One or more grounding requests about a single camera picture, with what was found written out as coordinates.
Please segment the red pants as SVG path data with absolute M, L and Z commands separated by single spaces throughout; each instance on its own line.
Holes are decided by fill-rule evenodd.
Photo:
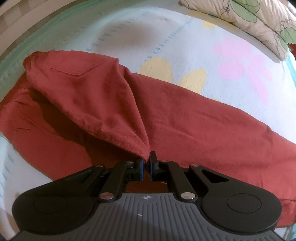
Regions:
M 192 163 L 266 189 L 295 223 L 295 144 L 251 115 L 79 51 L 34 52 L 1 101 L 1 132 L 53 180 L 136 157 Z

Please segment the floral bed sheet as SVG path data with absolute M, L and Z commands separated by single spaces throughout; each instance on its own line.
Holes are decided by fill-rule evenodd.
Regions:
M 295 141 L 295 58 L 280 61 L 254 37 L 178 1 L 79 1 L 43 22 L 1 59 L 1 97 L 35 51 L 76 50 L 119 59 L 239 108 Z

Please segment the leaf print pillow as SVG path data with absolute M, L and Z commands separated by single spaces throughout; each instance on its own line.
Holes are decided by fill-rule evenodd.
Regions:
M 180 1 L 188 9 L 231 23 L 285 61 L 295 44 L 295 15 L 281 1 Z

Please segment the wooden bed frame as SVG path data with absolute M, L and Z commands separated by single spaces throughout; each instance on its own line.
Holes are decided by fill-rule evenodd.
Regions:
M 1 59 L 22 39 L 79 1 L 5 1 L 1 5 Z

